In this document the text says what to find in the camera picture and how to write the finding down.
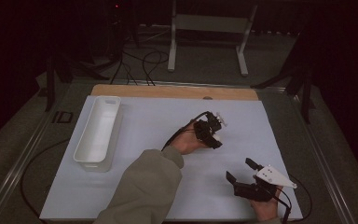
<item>human hand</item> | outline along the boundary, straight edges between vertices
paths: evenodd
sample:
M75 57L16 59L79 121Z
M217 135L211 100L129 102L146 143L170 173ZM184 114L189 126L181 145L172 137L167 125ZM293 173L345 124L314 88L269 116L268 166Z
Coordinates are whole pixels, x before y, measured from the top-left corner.
M275 193L277 198L279 198L282 188L282 186L277 187L278 190ZM268 202L256 202L253 200L249 200L249 202L255 210L258 221L267 221L278 217L278 201L276 199L272 198Z
M194 122L188 125L182 133L173 139L170 146L178 149L182 155L190 154L199 148L208 148L208 146L197 139L194 133Z

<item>table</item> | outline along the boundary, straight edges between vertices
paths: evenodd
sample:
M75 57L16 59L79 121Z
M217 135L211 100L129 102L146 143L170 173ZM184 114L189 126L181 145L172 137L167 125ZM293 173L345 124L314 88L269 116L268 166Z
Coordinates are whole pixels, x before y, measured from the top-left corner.
M90 113L92 98L97 95L118 95L123 102L124 118L117 141L117 150L112 169L107 173L85 172L73 160L76 143ZM201 100L204 97L213 100ZM142 109L138 109L140 104L153 106L143 106ZM158 104L164 106L156 110ZM177 111L178 108L180 113L175 113L175 119L172 119L172 111ZM186 165L182 169L184 178L167 220L235 221L253 218L253 210L247 201L233 196L232 187L225 180L226 169L240 181L244 180L242 182L253 182L254 171L245 167L243 163L245 159L243 157L249 156L260 163L273 164L285 174L280 150L276 146L264 107L257 101L255 91L109 85L95 86L84 104L40 217L43 219L96 218L110 202L125 168L144 149L162 147L160 145L163 145L168 135L188 122L184 118L192 119L205 108L211 108L214 112L220 109L222 116L228 116L225 120L230 128L219 132L224 146L217 150L200 151L185 156ZM243 126L241 124L243 121L246 121L247 125ZM156 125L153 128L154 132L149 131L151 125ZM293 204L291 218L301 218L293 190L285 191Z
M173 72L176 60L176 30L197 30L197 31L215 31L243 34L241 44L236 47L238 63L240 65L241 75L248 76L243 51L246 46L252 23L255 17L257 5L252 6L248 18L230 18L230 17L213 17L200 15L186 15L176 13L176 0L172 0L172 26L171 26L171 46L168 60L168 71Z

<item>white plastic container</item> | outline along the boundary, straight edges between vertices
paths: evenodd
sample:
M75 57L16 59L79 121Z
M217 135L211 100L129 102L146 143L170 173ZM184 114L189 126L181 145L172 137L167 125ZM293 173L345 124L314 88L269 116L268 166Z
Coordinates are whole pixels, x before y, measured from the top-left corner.
M74 154L75 161L86 171L107 172L110 169L121 120L119 97L95 98Z

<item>white board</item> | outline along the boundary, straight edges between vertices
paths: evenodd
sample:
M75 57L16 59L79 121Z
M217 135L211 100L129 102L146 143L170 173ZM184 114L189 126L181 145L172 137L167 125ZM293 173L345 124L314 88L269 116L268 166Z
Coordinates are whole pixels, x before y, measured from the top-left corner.
M173 133L204 111L219 112L227 123L218 132L223 145L184 156L183 179L167 220L254 218L248 201L234 196L226 181L230 171L240 182L255 182L255 171L245 164L246 158L271 164L287 175L262 102L132 97L121 98L123 120L111 170L86 172L73 154L94 98L89 96L84 104L40 215L43 219L96 218L109 204L124 170L143 150L161 149ZM294 191L283 190L293 205L290 218L302 218ZM287 202L282 194L281 199ZM282 217L283 206L279 212Z

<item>wooden edge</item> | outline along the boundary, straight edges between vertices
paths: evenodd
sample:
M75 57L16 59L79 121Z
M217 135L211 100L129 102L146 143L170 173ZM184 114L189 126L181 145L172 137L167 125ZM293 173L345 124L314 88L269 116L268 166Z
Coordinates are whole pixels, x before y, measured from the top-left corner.
M91 95L187 99L212 98L215 100L258 101L258 96L255 90L216 87L128 86L98 84L92 89Z

